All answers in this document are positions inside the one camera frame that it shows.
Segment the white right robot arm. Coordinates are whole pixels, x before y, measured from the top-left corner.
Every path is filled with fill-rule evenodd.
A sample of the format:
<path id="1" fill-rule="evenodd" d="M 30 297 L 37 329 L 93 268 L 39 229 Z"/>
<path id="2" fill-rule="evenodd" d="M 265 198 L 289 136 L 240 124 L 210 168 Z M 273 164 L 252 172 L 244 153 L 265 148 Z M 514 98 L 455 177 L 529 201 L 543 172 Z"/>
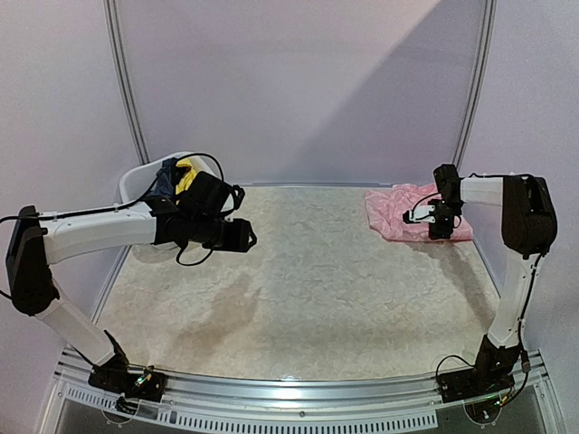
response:
<path id="1" fill-rule="evenodd" d="M 546 180 L 531 174 L 461 177 L 452 164 L 435 168 L 433 178 L 440 196 L 429 202 L 429 238 L 434 241 L 451 237 L 463 205 L 500 208 L 500 234 L 507 251 L 506 293 L 500 296 L 484 342 L 496 351 L 520 348 L 532 287 L 557 235 L 555 208 Z"/>

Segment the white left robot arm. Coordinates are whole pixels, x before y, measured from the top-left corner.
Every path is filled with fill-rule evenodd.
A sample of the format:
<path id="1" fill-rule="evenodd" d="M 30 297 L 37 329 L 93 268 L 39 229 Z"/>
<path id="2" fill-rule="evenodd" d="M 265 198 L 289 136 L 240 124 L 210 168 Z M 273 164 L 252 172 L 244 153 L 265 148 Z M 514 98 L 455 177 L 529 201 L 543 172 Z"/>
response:
<path id="1" fill-rule="evenodd" d="M 257 243 L 249 221 L 231 219 L 222 209 L 178 208 L 167 199 L 71 215 L 24 207 L 14 218 L 5 257 L 7 296 L 20 313 L 49 326 L 88 362 L 114 392 L 134 385 L 132 369 L 115 358 L 119 350 L 63 292 L 55 265 L 105 250 L 174 244 L 185 252 L 198 244 L 210 252 L 246 253 Z"/>

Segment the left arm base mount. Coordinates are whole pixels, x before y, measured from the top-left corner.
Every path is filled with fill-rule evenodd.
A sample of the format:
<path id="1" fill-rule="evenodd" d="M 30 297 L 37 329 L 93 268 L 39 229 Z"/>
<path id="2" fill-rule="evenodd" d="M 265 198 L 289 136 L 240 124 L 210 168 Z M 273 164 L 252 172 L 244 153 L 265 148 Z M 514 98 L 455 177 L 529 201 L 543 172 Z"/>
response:
<path id="1" fill-rule="evenodd" d="M 154 368 L 131 372 L 128 360 L 118 354 L 103 365 L 94 365 L 88 379 L 91 387 L 122 394 L 126 399 L 152 402 L 161 402 L 166 382 L 167 376 Z"/>

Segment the dark blue garment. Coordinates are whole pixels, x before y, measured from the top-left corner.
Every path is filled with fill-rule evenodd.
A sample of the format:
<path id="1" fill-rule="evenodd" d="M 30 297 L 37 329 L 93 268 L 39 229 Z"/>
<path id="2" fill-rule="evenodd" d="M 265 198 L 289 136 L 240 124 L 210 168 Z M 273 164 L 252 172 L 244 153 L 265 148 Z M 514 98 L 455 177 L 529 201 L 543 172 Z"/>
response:
<path id="1" fill-rule="evenodd" d="M 148 190 L 149 196 L 161 196 L 173 199 L 176 195 L 174 180 L 177 159 L 175 157 L 165 159 L 157 170 L 154 182 Z"/>

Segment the pink patterned shorts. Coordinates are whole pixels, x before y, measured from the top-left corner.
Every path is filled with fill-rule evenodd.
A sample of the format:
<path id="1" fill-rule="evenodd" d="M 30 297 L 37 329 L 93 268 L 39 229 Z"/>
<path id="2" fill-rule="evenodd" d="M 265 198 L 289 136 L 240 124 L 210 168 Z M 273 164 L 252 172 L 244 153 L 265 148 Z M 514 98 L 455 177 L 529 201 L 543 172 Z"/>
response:
<path id="1" fill-rule="evenodd" d="M 439 242 L 429 238 L 427 222 L 403 222 L 406 211 L 410 211 L 420 200 L 420 205 L 426 205 L 433 198 L 440 198 L 435 184 L 398 184 L 385 190 L 366 190 L 364 199 L 369 227 L 386 241 Z"/>

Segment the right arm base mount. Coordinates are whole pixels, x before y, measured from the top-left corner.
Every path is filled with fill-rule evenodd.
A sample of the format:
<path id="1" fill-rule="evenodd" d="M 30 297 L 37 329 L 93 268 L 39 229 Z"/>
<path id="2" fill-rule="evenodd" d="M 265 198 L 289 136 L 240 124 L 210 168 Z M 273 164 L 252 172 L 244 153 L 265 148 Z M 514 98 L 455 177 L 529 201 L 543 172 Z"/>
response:
<path id="1" fill-rule="evenodd" d="M 474 364 L 467 363 L 465 369 L 441 373 L 441 365 L 451 358 L 464 362 L 457 354 L 444 357 L 435 370 L 435 381 L 444 403 L 465 401 L 482 395 L 512 392 L 515 388 L 513 369 L 521 362 L 524 373 L 530 372 L 527 350 L 522 344 L 512 347 L 496 347 L 484 336 Z"/>

